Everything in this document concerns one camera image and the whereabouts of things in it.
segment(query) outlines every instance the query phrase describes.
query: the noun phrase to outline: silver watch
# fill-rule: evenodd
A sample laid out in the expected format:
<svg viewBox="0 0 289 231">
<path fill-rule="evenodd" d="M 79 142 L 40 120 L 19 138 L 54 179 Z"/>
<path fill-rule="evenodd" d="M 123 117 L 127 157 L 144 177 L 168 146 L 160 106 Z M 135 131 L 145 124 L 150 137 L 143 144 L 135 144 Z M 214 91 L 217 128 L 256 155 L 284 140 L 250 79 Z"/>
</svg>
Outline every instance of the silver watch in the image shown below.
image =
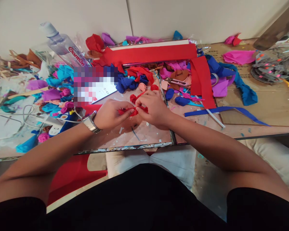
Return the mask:
<svg viewBox="0 0 289 231">
<path fill-rule="evenodd" d="M 95 117 L 96 113 L 97 111 L 94 111 L 91 115 L 81 120 L 89 128 L 89 130 L 94 132 L 95 134 L 101 131 L 101 129 L 99 129 L 92 120 Z"/>
</svg>

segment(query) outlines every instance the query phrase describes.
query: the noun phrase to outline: blue ribbon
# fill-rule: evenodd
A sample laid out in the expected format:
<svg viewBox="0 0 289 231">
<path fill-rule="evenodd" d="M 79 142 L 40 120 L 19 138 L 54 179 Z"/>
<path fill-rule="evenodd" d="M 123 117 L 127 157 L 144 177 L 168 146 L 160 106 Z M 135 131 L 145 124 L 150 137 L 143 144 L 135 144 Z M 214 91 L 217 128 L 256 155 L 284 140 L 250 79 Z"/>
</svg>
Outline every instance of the blue ribbon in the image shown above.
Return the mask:
<svg viewBox="0 0 289 231">
<path fill-rule="evenodd" d="M 210 111 L 212 113 L 216 113 L 216 112 L 222 112 L 222 111 L 228 111 L 228 110 L 231 110 L 231 109 L 237 109 L 240 113 L 244 114 L 245 116 L 247 116 L 248 118 L 250 118 L 252 121 L 258 123 L 258 124 L 261 124 L 261 125 L 265 125 L 265 126 L 269 126 L 268 124 L 258 120 L 253 114 L 251 114 L 248 110 L 244 109 L 244 108 L 241 108 L 241 107 L 217 107 L 217 108 L 214 108 L 214 109 L 210 109 Z M 198 116 L 198 115 L 204 115 L 204 114 L 209 114 L 207 110 L 200 110 L 200 111 L 194 111 L 194 112 L 187 112 L 187 113 L 184 113 L 184 116 L 187 117 L 187 116 Z"/>
</svg>

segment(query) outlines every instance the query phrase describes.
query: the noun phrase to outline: small tool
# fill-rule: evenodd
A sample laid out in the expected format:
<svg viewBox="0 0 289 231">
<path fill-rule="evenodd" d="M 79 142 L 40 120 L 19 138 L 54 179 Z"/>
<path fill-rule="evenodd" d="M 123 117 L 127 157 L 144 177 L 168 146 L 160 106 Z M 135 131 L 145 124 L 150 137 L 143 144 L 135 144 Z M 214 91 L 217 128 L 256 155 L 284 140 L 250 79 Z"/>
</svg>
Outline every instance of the small tool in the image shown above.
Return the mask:
<svg viewBox="0 0 289 231">
<path fill-rule="evenodd" d="M 177 85 L 185 87 L 185 88 L 189 86 L 188 83 L 180 81 L 180 80 L 176 80 L 176 79 L 173 79 L 173 78 L 167 78 L 167 79 L 165 79 L 165 81 L 177 84 Z"/>
</svg>

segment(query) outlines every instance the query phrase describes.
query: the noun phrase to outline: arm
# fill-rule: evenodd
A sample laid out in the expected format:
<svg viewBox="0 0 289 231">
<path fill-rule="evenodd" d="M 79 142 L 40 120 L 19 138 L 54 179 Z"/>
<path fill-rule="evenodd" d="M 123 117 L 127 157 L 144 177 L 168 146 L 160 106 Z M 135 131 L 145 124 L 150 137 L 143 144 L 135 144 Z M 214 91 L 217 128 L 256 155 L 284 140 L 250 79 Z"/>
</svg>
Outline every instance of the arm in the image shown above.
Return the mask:
<svg viewBox="0 0 289 231">
<path fill-rule="evenodd" d="M 99 129 L 113 128 L 126 120 L 134 110 L 129 102 L 108 100 L 98 111 L 94 123 Z M 0 177 L 0 202 L 17 197 L 37 197 L 47 205 L 51 181 L 66 160 L 81 150 L 93 134 L 83 123 L 36 146 Z"/>
<path fill-rule="evenodd" d="M 209 161 L 227 171 L 230 189 L 257 188 L 289 201 L 289 189 L 279 175 L 240 142 L 172 113 L 162 101 L 159 91 L 147 91 L 136 101 L 137 107 L 141 104 L 148 107 L 148 113 L 137 108 L 146 121 L 173 130 Z"/>
</svg>

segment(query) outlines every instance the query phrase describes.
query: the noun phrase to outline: bottle label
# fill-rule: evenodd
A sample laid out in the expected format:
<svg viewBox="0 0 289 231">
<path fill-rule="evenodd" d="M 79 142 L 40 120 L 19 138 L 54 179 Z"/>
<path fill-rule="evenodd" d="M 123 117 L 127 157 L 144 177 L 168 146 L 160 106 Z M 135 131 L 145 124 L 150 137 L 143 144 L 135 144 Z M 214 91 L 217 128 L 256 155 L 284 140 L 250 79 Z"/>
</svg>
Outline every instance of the bottle label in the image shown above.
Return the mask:
<svg viewBox="0 0 289 231">
<path fill-rule="evenodd" d="M 68 46 L 68 51 L 72 53 L 72 55 L 75 57 L 75 59 L 78 61 L 78 63 L 84 67 L 85 66 L 85 58 L 80 52 L 80 50 L 73 44 Z"/>
</svg>

